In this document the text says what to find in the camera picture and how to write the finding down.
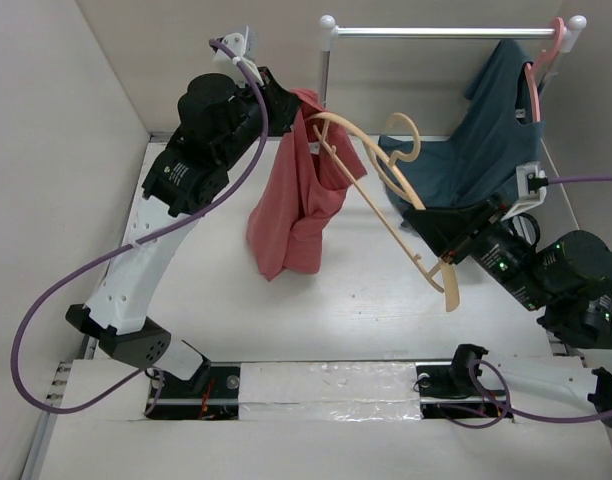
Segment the red t shirt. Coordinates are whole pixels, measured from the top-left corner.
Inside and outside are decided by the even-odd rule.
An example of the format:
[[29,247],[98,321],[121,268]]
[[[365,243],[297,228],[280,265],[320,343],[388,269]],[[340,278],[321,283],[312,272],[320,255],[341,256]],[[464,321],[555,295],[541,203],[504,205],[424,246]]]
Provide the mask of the red t shirt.
[[252,210],[246,241],[259,273],[268,281],[282,271],[312,275],[322,259],[323,230],[342,208],[352,182],[320,147],[313,131],[324,110],[309,89],[293,91],[301,101],[292,131],[280,140],[265,190]]

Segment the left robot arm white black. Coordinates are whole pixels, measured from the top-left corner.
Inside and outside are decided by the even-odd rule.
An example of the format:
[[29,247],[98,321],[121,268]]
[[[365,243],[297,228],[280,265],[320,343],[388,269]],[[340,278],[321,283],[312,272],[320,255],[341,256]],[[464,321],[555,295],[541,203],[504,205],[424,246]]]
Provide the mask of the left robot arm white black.
[[267,67],[260,91],[221,73],[193,79],[178,101],[178,128],[156,157],[127,236],[129,251],[115,257],[102,286],[65,318],[98,340],[112,359],[157,368],[187,396],[208,387],[210,361],[148,317],[152,297],[176,250],[196,225],[196,214],[229,183],[228,173],[267,127],[289,132],[300,107]]

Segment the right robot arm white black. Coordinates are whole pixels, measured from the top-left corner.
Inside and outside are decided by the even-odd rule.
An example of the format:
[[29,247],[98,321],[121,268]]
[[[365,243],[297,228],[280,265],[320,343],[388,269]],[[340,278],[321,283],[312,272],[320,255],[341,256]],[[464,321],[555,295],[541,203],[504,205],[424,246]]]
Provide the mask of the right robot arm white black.
[[[472,206],[409,206],[403,220],[448,265],[472,258],[528,311],[538,324],[577,349],[612,350],[612,251],[596,235],[574,230],[547,247],[518,236],[502,217],[502,199],[493,195]],[[506,387],[483,385],[485,348],[461,344],[448,366],[435,367],[418,381],[423,396],[436,402],[431,412],[456,425],[468,417],[493,426],[518,415]]]

